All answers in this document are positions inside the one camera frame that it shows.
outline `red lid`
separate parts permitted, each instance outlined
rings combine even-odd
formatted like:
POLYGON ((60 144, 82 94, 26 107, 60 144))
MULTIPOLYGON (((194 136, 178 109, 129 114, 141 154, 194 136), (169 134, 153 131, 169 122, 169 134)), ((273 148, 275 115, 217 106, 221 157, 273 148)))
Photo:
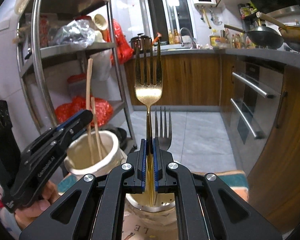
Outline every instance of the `red lid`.
POLYGON ((87 79, 87 74, 86 73, 82 73, 79 75, 73 75, 71 77, 69 77, 67 79, 68 84, 72 84, 78 81, 82 81, 82 80, 86 80, 87 79))
POLYGON ((88 15, 82 15, 82 16, 78 16, 77 18, 75 18, 75 20, 91 20, 91 17, 88 15))

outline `fork tine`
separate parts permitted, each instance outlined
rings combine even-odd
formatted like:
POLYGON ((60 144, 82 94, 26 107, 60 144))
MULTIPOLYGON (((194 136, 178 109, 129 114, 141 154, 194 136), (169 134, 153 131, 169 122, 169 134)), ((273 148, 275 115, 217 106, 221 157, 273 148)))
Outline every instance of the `fork tine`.
POLYGON ((167 115, 166 115, 166 107, 164 107, 164 137, 167 138, 167 115))
POLYGON ((162 110, 160 107, 160 137, 162 137, 162 110))
POLYGON ((153 52, 152 52, 152 39, 150 39, 150 84, 154 84, 154 78, 153 78, 153 52))
POLYGON ((156 67, 156 85, 162 84, 162 66, 161 66, 161 47, 160 47, 160 39, 158 39, 158 52, 157 52, 157 67, 156 67))
POLYGON ((147 50, 146 50, 146 39, 143 40, 143 63, 144 63, 144 73, 145 73, 145 83, 144 85, 148 85, 148 78, 147 78, 147 50))
POLYGON ((158 137, 158 115, 157 115, 157 107, 155 107, 155 110, 154 110, 154 118, 155 118, 155 122, 154 122, 154 137, 158 137))
POLYGON ((141 84, 141 68, 140 68, 140 51, 139 51, 139 41, 137 41, 136 47, 136 66, 135 66, 135 75, 136 79, 134 81, 134 85, 141 84))
POLYGON ((171 122, 171 111, 169 108, 169 137, 170 140, 172 139, 172 122, 171 122))

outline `spice rack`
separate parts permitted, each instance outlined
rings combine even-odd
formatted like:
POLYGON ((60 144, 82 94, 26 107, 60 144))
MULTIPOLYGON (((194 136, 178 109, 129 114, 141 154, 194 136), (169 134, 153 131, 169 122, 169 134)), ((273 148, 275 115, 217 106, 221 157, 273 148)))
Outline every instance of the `spice rack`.
POLYGON ((130 137, 128 138, 126 153, 137 148, 135 135, 132 128, 130 113, 128 104, 126 101, 126 95, 122 82, 122 73, 119 67, 119 60, 117 56, 117 47, 115 43, 114 28, 113 28, 113 16, 111 0, 29 0, 23 13, 20 15, 17 26, 17 35, 19 27, 21 26, 24 15, 26 13, 32 13, 31 18, 31 55, 25 60, 23 55, 23 43, 17 45, 17 59, 19 77, 21 82, 21 88, 28 106, 30 115, 34 121, 34 124, 40 134, 44 133, 49 127, 42 123, 36 107, 31 103, 28 87, 26 85, 26 77, 34 73, 35 81, 38 86, 40 98, 43 102, 45 111, 48 114, 48 118, 51 126, 58 125, 57 118, 54 112, 54 107, 51 101, 49 89, 46 84, 44 76, 44 68, 52 65, 68 62, 74 59, 79 60, 81 70, 84 72, 87 67, 87 58, 89 55, 112 49, 114 55, 114 67, 116 77, 118 81, 121 100, 109 101, 114 109, 113 116, 117 115, 122 109, 124 110, 126 121, 128 124, 130 137), (86 15, 99 9, 103 6, 107 7, 107 18, 109 23, 110 40, 108 43, 93 43, 87 49, 80 49, 71 46, 70 44, 58 45, 46 48, 40 48, 39 38, 39 19, 40 13, 54 13, 61 15, 63 18, 72 20, 73 18, 81 15, 86 15))

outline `plastic bag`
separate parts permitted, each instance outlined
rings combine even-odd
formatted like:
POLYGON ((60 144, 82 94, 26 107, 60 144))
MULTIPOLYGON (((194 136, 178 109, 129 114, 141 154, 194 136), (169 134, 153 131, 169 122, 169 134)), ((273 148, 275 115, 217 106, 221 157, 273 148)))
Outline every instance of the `plastic bag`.
POLYGON ((75 44, 86 49, 95 40, 95 31, 89 27, 88 20, 72 21, 62 26, 51 42, 51 45, 75 44))
MULTIPOLYGON (((96 113, 98 119, 98 127, 106 124, 113 115, 113 108, 108 101, 102 98, 94 98, 96 113)), ((59 123, 68 120, 81 109, 86 109, 86 99, 82 97, 74 97, 71 103, 63 104, 55 109, 55 113, 59 123)))
MULTIPOLYGON (((126 63, 129 59, 132 58, 133 49, 127 43, 125 36, 123 35, 120 24, 113 19, 114 35, 117 43, 117 54, 120 64, 126 63)), ((107 41, 110 42, 110 33, 108 31, 107 41)), ((112 65, 114 65, 113 56, 111 56, 112 65)))
POLYGON ((111 50, 104 50, 90 56, 93 59, 92 78, 98 81, 105 81, 110 76, 111 50))

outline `oven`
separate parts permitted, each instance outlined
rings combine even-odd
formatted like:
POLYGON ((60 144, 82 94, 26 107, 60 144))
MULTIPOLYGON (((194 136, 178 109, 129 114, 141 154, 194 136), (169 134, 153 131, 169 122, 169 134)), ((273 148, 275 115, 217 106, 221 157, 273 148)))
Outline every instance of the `oven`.
POLYGON ((282 73, 239 61, 234 79, 229 139, 238 169, 250 173, 274 124, 280 101, 282 73))

